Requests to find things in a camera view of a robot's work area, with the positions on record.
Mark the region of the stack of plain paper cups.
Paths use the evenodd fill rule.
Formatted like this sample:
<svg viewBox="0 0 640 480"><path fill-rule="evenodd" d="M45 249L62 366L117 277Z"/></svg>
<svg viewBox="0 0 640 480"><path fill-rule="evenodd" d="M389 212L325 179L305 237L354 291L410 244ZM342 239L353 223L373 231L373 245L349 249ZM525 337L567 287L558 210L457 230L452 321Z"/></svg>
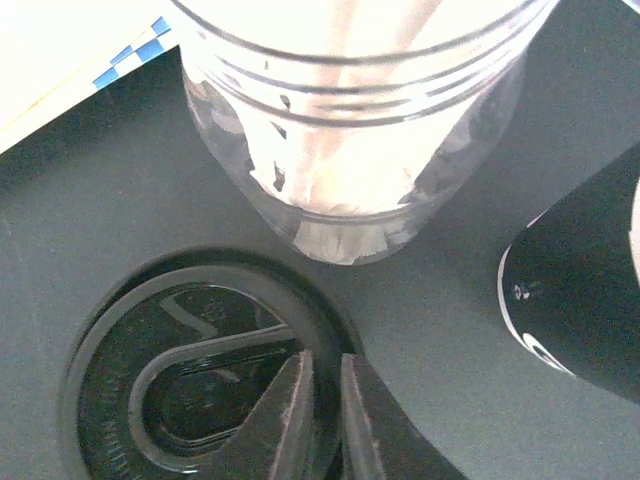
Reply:
<svg viewBox="0 0 640 480"><path fill-rule="evenodd" d="M639 148L532 220L497 271L508 331L547 366L639 400Z"/></svg>

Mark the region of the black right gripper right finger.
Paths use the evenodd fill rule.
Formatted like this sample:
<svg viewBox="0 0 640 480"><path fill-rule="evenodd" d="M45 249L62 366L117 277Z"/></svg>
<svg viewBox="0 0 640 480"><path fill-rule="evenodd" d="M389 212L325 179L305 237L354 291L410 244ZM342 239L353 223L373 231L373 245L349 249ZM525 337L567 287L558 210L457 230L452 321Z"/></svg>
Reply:
<svg viewBox="0 0 640 480"><path fill-rule="evenodd" d="M417 430L367 359L341 359L346 479L463 479Z"/></svg>

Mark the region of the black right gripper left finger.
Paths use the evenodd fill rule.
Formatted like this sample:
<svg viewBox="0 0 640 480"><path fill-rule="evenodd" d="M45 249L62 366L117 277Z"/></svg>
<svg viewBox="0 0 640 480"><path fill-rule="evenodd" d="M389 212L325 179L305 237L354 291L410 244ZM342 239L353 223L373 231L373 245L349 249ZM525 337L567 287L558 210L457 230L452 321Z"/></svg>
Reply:
<svg viewBox="0 0 640 480"><path fill-rule="evenodd" d="M306 479L312 439L312 354L290 357L239 430L196 479Z"/></svg>

